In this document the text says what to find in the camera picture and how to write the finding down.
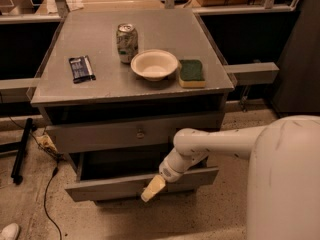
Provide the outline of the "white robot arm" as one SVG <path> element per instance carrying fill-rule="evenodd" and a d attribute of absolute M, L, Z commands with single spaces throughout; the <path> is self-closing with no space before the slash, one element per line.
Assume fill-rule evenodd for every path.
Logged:
<path fill-rule="evenodd" d="M 320 240 L 319 116 L 219 132 L 182 129 L 141 199 L 149 201 L 213 153 L 249 161 L 247 240 Z"/>

